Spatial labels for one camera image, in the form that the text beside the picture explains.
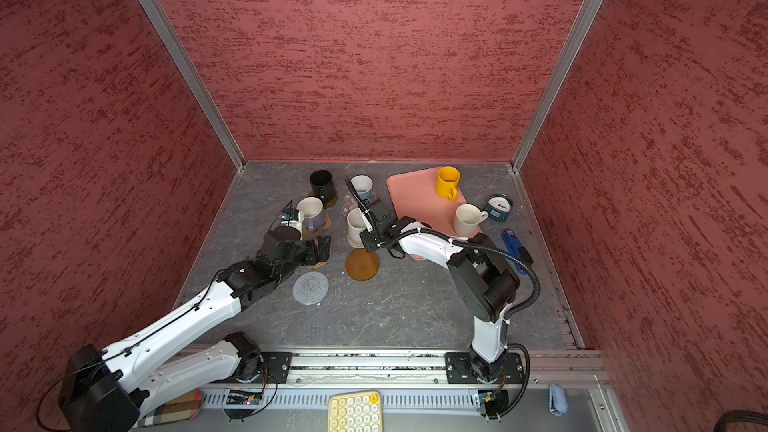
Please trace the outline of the paw print cork coaster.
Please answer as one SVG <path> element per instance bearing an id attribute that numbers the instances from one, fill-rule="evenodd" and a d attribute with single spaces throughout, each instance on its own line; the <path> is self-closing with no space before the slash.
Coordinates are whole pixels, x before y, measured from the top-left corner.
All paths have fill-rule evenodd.
<path id="1" fill-rule="evenodd" d="M 327 212 L 323 212 L 314 217 L 307 217 L 301 222 L 302 237 L 304 240 L 310 240 L 318 235 L 326 234 L 331 226 L 332 220 Z"/>

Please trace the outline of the black mug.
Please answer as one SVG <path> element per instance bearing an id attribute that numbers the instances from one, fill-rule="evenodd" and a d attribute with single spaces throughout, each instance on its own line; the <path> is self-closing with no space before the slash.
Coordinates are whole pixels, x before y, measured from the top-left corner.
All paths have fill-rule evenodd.
<path id="1" fill-rule="evenodd" d="M 337 193 L 333 175 L 328 170 L 316 170 L 312 172 L 309 180 L 312 192 L 320 196 L 332 197 Z"/>

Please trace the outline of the pink flower coaster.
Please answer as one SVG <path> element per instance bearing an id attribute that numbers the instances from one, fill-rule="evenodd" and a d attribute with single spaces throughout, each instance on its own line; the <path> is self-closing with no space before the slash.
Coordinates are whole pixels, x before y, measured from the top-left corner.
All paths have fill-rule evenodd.
<path id="1" fill-rule="evenodd" d="M 342 214 L 344 217 L 347 217 L 353 210 L 356 210 L 358 208 L 358 204 L 356 202 L 346 202 L 342 208 Z"/>

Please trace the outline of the blue mug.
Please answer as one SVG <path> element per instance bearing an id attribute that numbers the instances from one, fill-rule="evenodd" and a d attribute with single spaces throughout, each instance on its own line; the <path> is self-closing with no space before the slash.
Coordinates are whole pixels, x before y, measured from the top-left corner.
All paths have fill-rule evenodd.
<path id="1" fill-rule="evenodd" d="M 351 184 L 358 198 L 365 201 L 372 201 L 374 199 L 374 182 L 367 175 L 356 175 L 351 178 Z"/>

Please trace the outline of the grey round coaster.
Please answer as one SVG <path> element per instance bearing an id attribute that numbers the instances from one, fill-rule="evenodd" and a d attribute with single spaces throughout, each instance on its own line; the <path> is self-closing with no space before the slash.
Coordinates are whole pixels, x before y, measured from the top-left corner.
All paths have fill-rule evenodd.
<path id="1" fill-rule="evenodd" d="M 329 281 L 319 272 L 307 272 L 301 275 L 292 288 L 296 302 L 304 306 L 317 305 L 327 296 Z"/>

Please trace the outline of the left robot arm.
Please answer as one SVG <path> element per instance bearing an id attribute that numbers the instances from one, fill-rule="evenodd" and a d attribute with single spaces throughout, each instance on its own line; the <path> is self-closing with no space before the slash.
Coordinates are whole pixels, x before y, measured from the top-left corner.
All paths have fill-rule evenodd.
<path id="1" fill-rule="evenodd" d="M 305 239 L 307 217 L 288 203 L 255 257 L 217 270 L 200 293 L 139 332 L 103 349 L 88 344 L 77 350 L 51 385 L 69 430 L 128 431 L 158 406 L 199 386 L 264 376 L 261 350 L 242 332 L 207 351 L 176 355 L 271 294 L 297 268 L 329 259 L 329 237 Z"/>

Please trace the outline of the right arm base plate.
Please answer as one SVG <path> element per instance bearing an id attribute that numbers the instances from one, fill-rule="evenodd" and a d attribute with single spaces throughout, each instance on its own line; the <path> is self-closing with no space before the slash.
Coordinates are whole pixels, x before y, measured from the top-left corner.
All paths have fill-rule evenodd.
<path id="1" fill-rule="evenodd" d="M 444 356 L 449 384 L 522 384 L 524 368 L 518 353 L 503 353 L 486 362 L 475 352 L 448 352 Z"/>

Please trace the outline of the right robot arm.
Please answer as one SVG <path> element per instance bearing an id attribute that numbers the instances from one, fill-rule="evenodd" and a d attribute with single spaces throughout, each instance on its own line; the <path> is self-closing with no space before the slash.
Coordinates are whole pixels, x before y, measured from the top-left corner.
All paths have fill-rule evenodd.
<path id="1" fill-rule="evenodd" d="M 396 250 L 432 262 L 450 273 L 466 308 L 474 316 L 474 335 L 469 349 L 473 376 L 494 383 L 503 376 L 507 360 L 507 327 L 512 315 L 532 306 L 541 293 L 535 271 L 483 233 L 470 238 L 449 236 L 405 216 L 381 202 L 362 199 L 350 177 L 345 185 L 366 230 L 361 233 L 365 250 Z"/>

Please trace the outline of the purple mug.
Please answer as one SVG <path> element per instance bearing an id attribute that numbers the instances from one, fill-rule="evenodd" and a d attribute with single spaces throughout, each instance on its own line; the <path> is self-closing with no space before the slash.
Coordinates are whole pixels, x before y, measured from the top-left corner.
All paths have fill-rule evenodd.
<path id="1" fill-rule="evenodd" d="M 326 212 L 321 199 L 306 197 L 297 204 L 302 227 L 309 233 L 320 231 L 326 223 Z"/>

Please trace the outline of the dark glossy brown coaster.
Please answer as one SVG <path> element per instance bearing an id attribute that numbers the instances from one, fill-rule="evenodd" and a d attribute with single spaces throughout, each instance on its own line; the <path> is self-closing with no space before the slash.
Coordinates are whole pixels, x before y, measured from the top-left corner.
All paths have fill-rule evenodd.
<path id="1" fill-rule="evenodd" d="M 318 195 L 318 194 L 316 194 L 314 192 L 311 192 L 309 194 L 309 196 L 310 197 L 319 198 L 321 200 L 322 204 L 323 204 L 323 208 L 324 209 L 329 209 L 329 208 L 333 207 L 336 204 L 336 202 L 338 200 L 338 197 L 339 197 L 339 194 L 335 193 L 332 197 L 326 197 L 326 196 L 320 196 L 320 195 Z"/>

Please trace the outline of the white mug back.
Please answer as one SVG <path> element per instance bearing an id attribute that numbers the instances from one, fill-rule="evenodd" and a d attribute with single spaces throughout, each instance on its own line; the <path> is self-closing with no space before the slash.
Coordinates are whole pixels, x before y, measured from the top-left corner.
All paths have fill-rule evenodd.
<path id="1" fill-rule="evenodd" d="M 360 209 L 355 208 L 351 210 L 347 215 L 346 221 L 346 237 L 349 245 L 355 249 L 364 249 L 365 246 L 362 243 L 361 233 L 367 230 L 367 226 Z"/>

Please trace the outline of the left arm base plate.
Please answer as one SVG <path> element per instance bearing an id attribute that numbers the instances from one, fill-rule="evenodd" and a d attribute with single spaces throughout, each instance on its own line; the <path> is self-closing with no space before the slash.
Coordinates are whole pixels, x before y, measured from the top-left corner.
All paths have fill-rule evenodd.
<path id="1" fill-rule="evenodd" d="M 293 354 L 290 352 L 249 353 L 241 359 L 234 379 L 244 384 L 262 384 L 268 379 L 275 379 L 284 384 L 291 368 Z"/>

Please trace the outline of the brown wooden round coaster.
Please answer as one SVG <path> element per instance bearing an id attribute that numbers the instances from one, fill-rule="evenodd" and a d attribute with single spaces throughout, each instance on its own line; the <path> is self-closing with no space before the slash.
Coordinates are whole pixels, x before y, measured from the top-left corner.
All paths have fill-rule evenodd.
<path id="1" fill-rule="evenodd" d="M 376 252 L 367 252 L 364 249 L 352 251 L 345 261 L 347 275 L 356 281 L 372 279 L 378 272 L 380 259 Z"/>

